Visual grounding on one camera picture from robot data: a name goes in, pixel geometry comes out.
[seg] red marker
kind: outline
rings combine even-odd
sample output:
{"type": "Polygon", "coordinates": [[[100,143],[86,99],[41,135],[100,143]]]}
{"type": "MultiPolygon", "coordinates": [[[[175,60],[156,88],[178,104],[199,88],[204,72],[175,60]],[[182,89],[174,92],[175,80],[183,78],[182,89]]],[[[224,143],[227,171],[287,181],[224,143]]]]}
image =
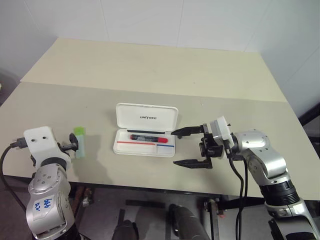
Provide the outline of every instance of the red marker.
{"type": "Polygon", "coordinates": [[[168,139],[165,137],[157,137],[157,136],[143,136],[143,135],[130,135],[131,140],[144,141],[144,142],[154,142],[154,143],[164,143],[168,142],[168,139]]]}

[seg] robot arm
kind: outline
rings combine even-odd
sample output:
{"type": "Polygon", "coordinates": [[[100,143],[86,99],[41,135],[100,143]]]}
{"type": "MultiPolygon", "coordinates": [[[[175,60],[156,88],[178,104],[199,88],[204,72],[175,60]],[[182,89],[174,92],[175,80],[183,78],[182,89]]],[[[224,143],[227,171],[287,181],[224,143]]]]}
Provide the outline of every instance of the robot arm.
{"type": "Polygon", "coordinates": [[[24,132],[36,173],[28,186],[30,200],[26,220],[37,240],[80,240],[68,195],[70,184],[66,169],[71,164],[67,150],[77,150],[78,142],[71,134],[71,144],[61,147],[50,127],[24,132]]]}
{"type": "MultiPolygon", "coordinates": [[[[273,217],[269,221],[272,236],[275,240],[320,239],[320,233],[315,225],[302,198],[290,179],[285,159],[275,151],[266,134],[256,129],[232,134],[225,118],[219,117],[210,123],[212,136],[204,135],[201,139],[201,155],[206,157],[204,164],[196,159],[176,161],[175,164],[187,168],[212,168],[210,157],[217,156],[217,146],[224,146],[227,154],[245,159],[253,179],[259,185],[265,199],[268,213],[273,217]]],[[[181,128],[174,131],[173,135],[189,136],[190,128],[181,128]]]]}

